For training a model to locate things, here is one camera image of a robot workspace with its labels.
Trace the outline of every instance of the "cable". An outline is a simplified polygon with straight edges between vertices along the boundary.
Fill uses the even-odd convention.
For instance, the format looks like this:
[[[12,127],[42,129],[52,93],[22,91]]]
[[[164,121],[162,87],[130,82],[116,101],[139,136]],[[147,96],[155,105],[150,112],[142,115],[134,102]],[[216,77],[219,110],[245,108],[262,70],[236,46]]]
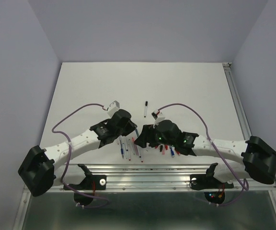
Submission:
[[[204,121],[204,119],[201,117],[200,114],[197,113],[197,111],[195,111],[193,108],[185,105],[185,104],[182,104],[182,103],[172,103],[172,104],[168,104],[168,105],[165,105],[161,108],[158,109],[158,111],[164,109],[164,108],[167,108],[167,107],[170,107],[170,106],[174,106],[174,105],[180,105],[180,106],[183,106],[183,107],[186,107],[187,109],[191,110],[192,112],[195,113],[195,115],[197,115],[200,120],[202,121],[202,123],[204,124],[204,127],[205,127],[205,130],[206,130],[206,136],[208,138],[208,140],[211,142],[211,145],[214,147],[215,151],[217,152],[217,154],[220,156],[220,158],[223,160],[223,162],[226,164],[226,166],[228,167],[228,169],[230,170],[230,172],[233,174],[233,176],[236,178],[236,180],[238,181],[238,183],[242,186],[242,188],[246,191],[249,190],[249,184],[247,184],[247,187],[244,185],[244,183],[240,180],[240,178],[238,177],[238,175],[236,174],[236,172],[232,169],[232,167],[229,165],[229,163],[225,160],[225,158],[222,156],[222,154],[220,153],[219,149],[217,148],[217,146],[214,144],[214,142],[211,140],[210,136],[209,136],[209,133],[208,133],[208,127]]]
[[[91,104],[86,104],[86,105],[83,105],[81,106],[80,108],[78,108],[77,110],[75,110],[74,112],[70,113],[68,116],[66,116],[65,118],[63,118],[61,121],[59,121],[53,128],[52,128],[52,133],[60,133],[62,134],[63,136],[65,136],[65,138],[68,140],[68,142],[70,143],[71,142],[71,139],[70,137],[63,131],[55,131],[55,128],[57,128],[62,122],[64,122],[65,120],[67,120],[69,117],[71,117],[73,114],[77,113],[79,110],[87,107],[87,106],[91,106],[91,105],[97,105],[99,107],[102,107],[103,110],[104,109],[104,106],[101,105],[101,104],[98,104],[98,103],[91,103]],[[93,198],[93,199],[100,199],[100,200],[105,200],[106,203],[102,204],[102,205],[98,205],[98,206],[92,206],[92,207],[85,207],[85,206],[82,206],[82,205],[78,205],[82,208],[98,208],[98,207],[104,207],[106,205],[108,205],[110,203],[110,201],[105,198],[105,197],[100,197],[100,196],[93,196],[93,195],[88,195],[88,194],[84,194],[84,193],[81,193],[79,191],[77,191],[76,189],[70,187],[69,185],[67,185],[64,181],[63,181],[63,178],[65,177],[66,173],[67,173],[67,170],[68,170],[68,167],[69,167],[69,163],[70,163],[70,160],[71,160],[71,154],[72,154],[72,146],[69,145],[69,152],[68,152],[68,159],[67,159],[67,162],[66,162],[66,167],[65,167],[65,170],[60,178],[60,181],[61,183],[66,186],[68,189],[72,190],[73,192],[81,195],[81,196],[84,196],[84,197],[88,197],[88,198]]]
[[[244,179],[243,182],[247,185],[247,188],[249,188],[249,183],[248,183],[247,179]],[[235,199],[233,199],[232,201],[227,202],[225,204],[221,204],[219,206],[223,207],[223,206],[227,206],[227,205],[233,204],[234,202],[236,202],[243,195],[244,190],[245,190],[245,188],[242,187],[242,190],[240,191],[240,193],[238,194],[238,196]]]
[[[221,192],[221,194],[219,195],[219,198],[221,198],[221,197],[223,196],[224,190],[225,190],[225,185],[224,185],[224,183],[223,183],[223,184],[222,184],[222,192]]]

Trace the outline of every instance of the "white table surface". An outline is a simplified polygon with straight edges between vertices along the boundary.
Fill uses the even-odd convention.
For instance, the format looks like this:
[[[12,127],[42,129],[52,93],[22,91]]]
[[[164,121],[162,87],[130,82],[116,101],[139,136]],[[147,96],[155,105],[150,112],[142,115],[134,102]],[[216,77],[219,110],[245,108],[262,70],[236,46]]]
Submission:
[[[53,100],[48,113],[40,147],[65,141],[51,129],[58,121],[78,107],[88,103],[109,105],[120,102],[129,111],[132,121],[141,132],[144,124],[153,124],[151,112],[170,103],[184,103],[194,108],[206,121],[210,136],[226,140],[242,140],[242,131],[236,115],[222,63],[145,63],[101,62],[63,63]],[[149,102],[144,118],[144,104]],[[182,131],[205,136],[201,121],[190,110],[174,106],[162,111],[166,119],[175,122]],[[108,118],[98,106],[78,112],[58,130],[74,137],[90,126]],[[71,161],[85,164],[204,164],[221,162],[213,157],[162,155],[158,149],[143,151],[144,163],[138,157],[122,159],[116,142],[87,152]]]

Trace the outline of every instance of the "blue pen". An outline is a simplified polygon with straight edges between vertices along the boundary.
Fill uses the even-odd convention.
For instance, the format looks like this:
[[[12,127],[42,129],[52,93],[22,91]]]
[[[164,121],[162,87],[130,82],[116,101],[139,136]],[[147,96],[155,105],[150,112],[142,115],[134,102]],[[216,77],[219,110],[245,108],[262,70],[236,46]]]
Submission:
[[[139,137],[139,132],[136,128],[135,128],[135,132],[136,132],[137,137]]]
[[[175,157],[172,147],[170,146],[171,156]]]
[[[124,152],[123,152],[123,148],[122,148],[122,142],[121,142],[121,139],[119,138],[120,140],[120,147],[121,147],[121,155],[122,155],[122,158],[124,159]]]

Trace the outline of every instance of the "pen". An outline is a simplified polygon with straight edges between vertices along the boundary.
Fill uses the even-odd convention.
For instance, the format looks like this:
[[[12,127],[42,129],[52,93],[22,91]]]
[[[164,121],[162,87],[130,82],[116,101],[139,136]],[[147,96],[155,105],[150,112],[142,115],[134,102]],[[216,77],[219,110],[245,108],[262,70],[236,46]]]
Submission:
[[[125,140],[125,148],[126,148],[126,152],[128,155],[128,160],[130,161],[130,151],[129,151],[129,146],[128,146],[127,140]]]
[[[125,148],[125,144],[122,143],[122,146],[123,146],[123,151],[125,151],[124,155],[125,155],[125,158],[127,159],[127,151],[126,151],[126,148]]]
[[[138,138],[139,137],[139,132],[136,128],[135,128],[135,132],[136,132],[136,135],[137,135],[137,138]],[[141,157],[141,162],[143,162],[143,150],[140,151],[140,156],[139,157]]]
[[[172,147],[170,146],[171,156],[175,157]]]
[[[144,107],[144,117],[147,116],[147,109],[148,109],[148,101],[146,101],[146,103],[145,103],[145,107]]]
[[[124,159],[124,152],[122,148],[121,138],[119,138],[119,140],[120,140],[121,155],[122,155],[122,158]]]
[[[134,150],[135,150],[135,153],[136,153],[137,156],[139,156],[139,152],[138,152],[137,146],[136,146],[135,143],[134,143],[135,139],[132,138],[132,141],[133,141],[133,148],[134,148]]]
[[[129,151],[131,151],[135,155],[135,150],[132,144],[128,144]]]

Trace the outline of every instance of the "black joint motor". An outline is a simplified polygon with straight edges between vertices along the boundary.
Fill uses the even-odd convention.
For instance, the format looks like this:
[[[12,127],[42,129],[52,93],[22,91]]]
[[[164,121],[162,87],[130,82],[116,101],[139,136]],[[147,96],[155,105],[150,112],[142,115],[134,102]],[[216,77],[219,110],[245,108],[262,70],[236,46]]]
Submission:
[[[175,150],[182,155],[195,156],[192,148],[194,140],[199,135],[197,133],[182,132],[178,126],[170,120],[163,120],[155,127],[144,125],[140,136],[135,140],[135,144],[146,148],[147,143],[150,147],[158,145],[168,145],[175,147]]]
[[[129,112],[119,109],[112,118],[90,127],[90,130],[94,131],[101,141],[99,148],[112,143],[118,136],[127,136],[133,132],[137,125],[130,119],[131,114]]]

